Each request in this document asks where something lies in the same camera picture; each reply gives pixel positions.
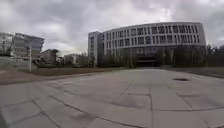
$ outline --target overcast sky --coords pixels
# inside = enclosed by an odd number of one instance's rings
[[[207,43],[224,44],[224,0],[0,0],[0,31],[45,38],[44,49],[87,51],[91,31],[166,22],[204,25]]]

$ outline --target curved building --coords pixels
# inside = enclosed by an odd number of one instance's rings
[[[95,64],[102,55],[118,55],[130,50],[137,55],[150,55],[158,49],[206,45],[203,25],[197,22],[164,22],[133,25],[88,35],[88,55]]]

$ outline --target pavement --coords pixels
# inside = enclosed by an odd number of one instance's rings
[[[221,128],[223,92],[224,79],[124,70],[0,86],[0,109],[9,128]]]

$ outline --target lawn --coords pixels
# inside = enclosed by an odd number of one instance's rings
[[[39,76],[60,76],[97,72],[111,72],[124,69],[125,68],[38,68],[33,70],[31,73]]]
[[[189,72],[198,75],[224,78],[224,67],[202,67],[202,68],[166,68],[168,70]]]

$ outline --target building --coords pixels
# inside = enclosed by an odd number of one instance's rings
[[[56,62],[56,53],[54,52],[54,49],[47,49],[40,53],[40,58],[47,64],[54,64]]]
[[[204,47],[206,45],[203,25],[197,22],[164,22],[115,28],[88,35],[88,56],[94,64],[102,55],[129,54],[152,55],[159,49],[173,49],[179,45]]]
[[[32,49],[32,59],[40,56],[44,39],[36,36],[16,33],[13,37],[12,53],[17,58],[29,58],[30,48]]]
[[[78,54],[67,54],[64,55],[64,63],[65,64],[77,64],[77,60],[78,60],[79,55]]]
[[[15,58],[28,59],[31,48],[32,58],[37,59],[40,56],[43,43],[44,39],[40,37],[21,33],[15,35],[0,33],[0,53],[10,54]]]
[[[0,54],[11,54],[13,35],[0,32]]]

